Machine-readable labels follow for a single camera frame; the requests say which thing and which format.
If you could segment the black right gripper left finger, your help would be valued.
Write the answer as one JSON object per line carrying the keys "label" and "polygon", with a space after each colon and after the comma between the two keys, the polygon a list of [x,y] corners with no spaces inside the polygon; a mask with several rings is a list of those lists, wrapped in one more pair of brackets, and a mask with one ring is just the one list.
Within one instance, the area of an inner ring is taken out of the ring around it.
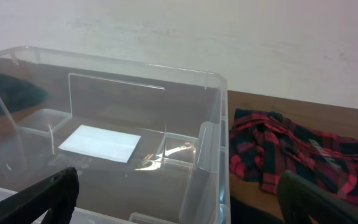
{"label": "black right gripper left finger", "polygon": [[63,169],[0,201],[0,224],[33,223],[41,215],[42,223],[69,224],[79,188],[76,169]]}

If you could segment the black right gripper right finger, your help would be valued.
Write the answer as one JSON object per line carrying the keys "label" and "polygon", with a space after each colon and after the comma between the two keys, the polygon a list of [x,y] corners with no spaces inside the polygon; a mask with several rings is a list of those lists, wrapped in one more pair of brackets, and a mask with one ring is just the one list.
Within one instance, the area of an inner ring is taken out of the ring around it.
{"label": "black right gripper right finger", "polygon": [[277,185],[285,223],[358,224],[358,208],[286,170]]}

